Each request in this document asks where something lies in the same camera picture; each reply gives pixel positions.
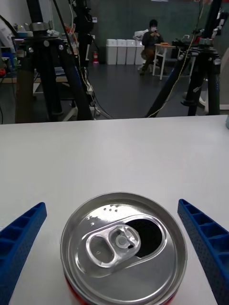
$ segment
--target can rim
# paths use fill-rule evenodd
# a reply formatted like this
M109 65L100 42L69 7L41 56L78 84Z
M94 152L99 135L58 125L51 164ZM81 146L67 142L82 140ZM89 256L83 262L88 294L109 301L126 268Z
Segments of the can rim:
M183 271L182 271L182 274L179 278L179 280L177 281L176 285L174 286L174 288L172 289L172 291L170 291L169 294L167 295L164 295L160 300L158 300L156 303L154 303L154 305L162 305L164 304L165 302L168 301L169 298L171 298L178 290L183 278L184 278L184 275L185 275L185 272L186 272L186 268L187 268L187 244L186 244L186 240L185 240L185 236L180 228L180 226L178 225L177 221L175 220L175 218L172 216L172 214L167 210L165 209L161 204L158 204L156 201L154 201L153 199L150 199L148 197L145 197L145 196L142 196L142 195L139 195L139 194L135 194L135 193L130 193L130 192L109 192L109 193L104 193L104 194L101 194L101 195L98 195L98 196L95 196L93 198L90 198L89 200L85 201L83 204L81 204L69 217L66 225L64 226L64 229L63 229L63 232L62 232L62 235L61 235L61 244L60 244L60 252L61 252L61 262L62 262L62 267L63 267L63 271L64 271L64 274L65 276L67 277L69 283L71 284L71 286L73 287L73 289L75 289L77 286L75 284L75 282L72 281L72 279L70 278L70 276L68 275L68 271L66 269L66 266L65 266L65 263L64 263L64 259L63 259L63 254L62 254L62 244L63 244L63 237L64 237L64 234L65 234L65 231L66 231L66 228L71 220L71 216L73 214L75 214L83 205L85 205L86 203L88 203L89 201L93 200L93 199L96 199L98 197L101 197L101 196L106 196L106 195L110 195L110 194L130 194L130 195L134 195L134 196L138 196L138 197L142 197L142 198L145 198L147 200L150 200L150 201L153 201L154 203L156 203L157 205L159 205L163 210L165 210L168 215L173 219L173 221L176 223L177 227L179 228L180 230L180 233L181 233L181 236L183 237L183 242L184 242L184 249L185 249L185 262L184 262L184 267L183 267ZM77 289L77 293L79 295L81 295L85 300L87 300L87 302L89 302L88 300L88 297L87 297L87 294L80 290L80 289Z

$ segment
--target tripod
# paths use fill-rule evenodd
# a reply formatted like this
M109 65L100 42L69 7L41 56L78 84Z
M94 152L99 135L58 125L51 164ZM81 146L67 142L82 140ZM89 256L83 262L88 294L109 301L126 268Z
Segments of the tripod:
M160 109L162 109L180 76L181 70L185 69L192 52L197 53L197 57L186 99L182 104L189 107L188 116L196 115L204 78L207 75L209 115L219 114L219 75L221 60L218 52L212 47L212 39L210 38L215 28L220 6L221 0L213 0L205 25L203 38L199 40L199 45L189 48L184 44L183 48L185 50L177 59L174 69L146 117L156 117Z
M35 68L40 74L49 120L54 122L62 114L52 61L54 53L58 54L74 96L78 108L77 119L92 120L89 103L83 89L81 76L76 67L74 55L69 54L68 47L63 40L47 35L47 30L52 25L50 22L43 22L39 0L27 0L27 5L32 20L29 28L33 32L33 37L26 38L17 51L18 72L15 122L31 122Z

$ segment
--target trash can lid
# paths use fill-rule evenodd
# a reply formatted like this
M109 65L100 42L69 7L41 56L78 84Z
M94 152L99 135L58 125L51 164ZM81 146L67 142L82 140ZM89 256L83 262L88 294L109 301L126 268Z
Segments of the trash can lid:
M136 47L136 41L133 39L127 39L127 46L128 47Z
M117 40L116 39L107 39L106 45L110 47L116 47L117 46Z
M118 47L126 47L125 39L117 39Z
M142 48L143 47L142 42L141 41L136 41L136 46Z

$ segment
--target pull tab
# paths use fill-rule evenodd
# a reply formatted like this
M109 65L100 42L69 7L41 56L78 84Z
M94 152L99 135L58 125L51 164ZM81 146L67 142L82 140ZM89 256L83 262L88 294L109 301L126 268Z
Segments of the pull tab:
M111 268L134 256L140 246L138 232L118 224L91 234L86 241L86 252L99 267Z

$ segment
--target person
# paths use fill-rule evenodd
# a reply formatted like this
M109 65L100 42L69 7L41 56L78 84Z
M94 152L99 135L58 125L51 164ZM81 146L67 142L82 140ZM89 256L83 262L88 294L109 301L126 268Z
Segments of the person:
M155 44L164 42L160 33L157 31L157 20L152 19L149 23L149 32L146 32L142 38L142 45L145 49L142 51L142 57L146 58L146 62L141 69L140 75L144 75L148 66L154 61ZM162 57L158 56L159 66L162 66Z

